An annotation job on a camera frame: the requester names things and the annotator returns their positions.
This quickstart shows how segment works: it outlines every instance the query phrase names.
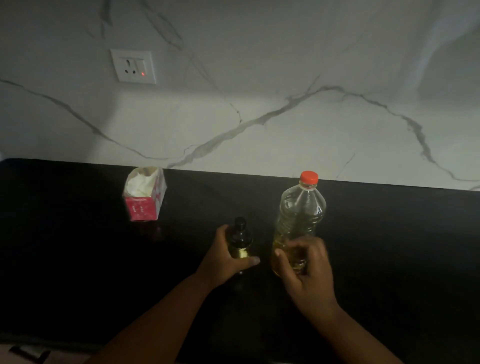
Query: orange bottle cap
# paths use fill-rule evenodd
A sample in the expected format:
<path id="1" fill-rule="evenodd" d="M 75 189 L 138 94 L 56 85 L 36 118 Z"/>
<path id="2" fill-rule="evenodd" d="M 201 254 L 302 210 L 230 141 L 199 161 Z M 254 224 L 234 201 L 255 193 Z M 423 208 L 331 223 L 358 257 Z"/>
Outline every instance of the orange bottle cap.
<path id="1" fill-rule="evenodd" d="M 318 174 L 311 170 L 304 170 L 300 175 L 300 181 L 306 184 L 317 184 Z"/>

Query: hand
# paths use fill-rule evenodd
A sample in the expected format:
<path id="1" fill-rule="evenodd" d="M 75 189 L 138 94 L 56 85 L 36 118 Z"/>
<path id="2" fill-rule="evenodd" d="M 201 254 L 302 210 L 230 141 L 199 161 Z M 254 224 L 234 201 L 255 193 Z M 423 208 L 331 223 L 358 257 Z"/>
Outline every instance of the hand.
<path id="1" fill-rule="evenodd" d="M 285 252 L 275 250 L 280 275 L 288 294 L 298 309 L 320 329 L 331 323 L 341 310 L 333 289 L 332 268 L 325 244 L 320 238 L 305 236 L 287 243 L 289 247 L 307 249 L 307 275 L 297 276 Z"/>
<path id="2" fill-rule="evenodd" d="M 235 273 L 260 263 L 257 256 L 239 259 L 231 257 L 225 239 L 227 227 L 228 225 L 223 225 L 216 230 L 215 240 L 195 273 L 211 290 L 225 283 Z"/>

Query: wall socket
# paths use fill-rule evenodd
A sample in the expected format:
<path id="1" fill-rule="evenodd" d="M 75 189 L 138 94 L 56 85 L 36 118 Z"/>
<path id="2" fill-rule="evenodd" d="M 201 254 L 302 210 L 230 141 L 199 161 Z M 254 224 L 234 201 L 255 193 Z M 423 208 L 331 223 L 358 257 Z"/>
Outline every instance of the wall socket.
<path id="1" fill-rule="evenodd" d="M 111 49 L 110 52 L 120 82 L 156 84 L 149 50 Z"/>

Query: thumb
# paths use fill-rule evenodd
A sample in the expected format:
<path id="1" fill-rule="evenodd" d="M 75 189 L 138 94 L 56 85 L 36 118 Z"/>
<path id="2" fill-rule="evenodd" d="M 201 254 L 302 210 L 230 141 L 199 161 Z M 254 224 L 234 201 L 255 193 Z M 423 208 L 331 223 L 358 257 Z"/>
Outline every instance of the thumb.
<path id="1" fill-rule="evenodd" d="M 249 256 L 247 258 L 237 258 L 233 260 L 232 267 L 234 269 L 234 273 L 238 273 L 241 270 L 250 268 L 252 266 L 257 265 L 260 263 L 260 258 L 257 256 Z"/>
<path id="2" fill-rule="evenodd" d="M 279 263 L 280 276 L 282 277 L 287 291 L 290 293 L 291 291 L 298 289 L 301 285 L 301 281 L 290 266 L 285 252 L 282 249 L 275 249 L 275 255 L 277 256 Z"/>

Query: white tissue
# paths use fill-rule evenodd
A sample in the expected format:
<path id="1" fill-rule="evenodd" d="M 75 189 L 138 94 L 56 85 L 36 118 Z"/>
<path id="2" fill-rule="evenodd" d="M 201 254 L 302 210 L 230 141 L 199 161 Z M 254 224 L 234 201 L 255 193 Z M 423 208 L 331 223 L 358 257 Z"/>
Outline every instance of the white tissue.
<path id="1" fill-rule="evenodd" d="M 148 197 L 152 194 L 158 170 L 151 176 L 137 174 L 127 182 L 127 193 L 132 197 Z"/>

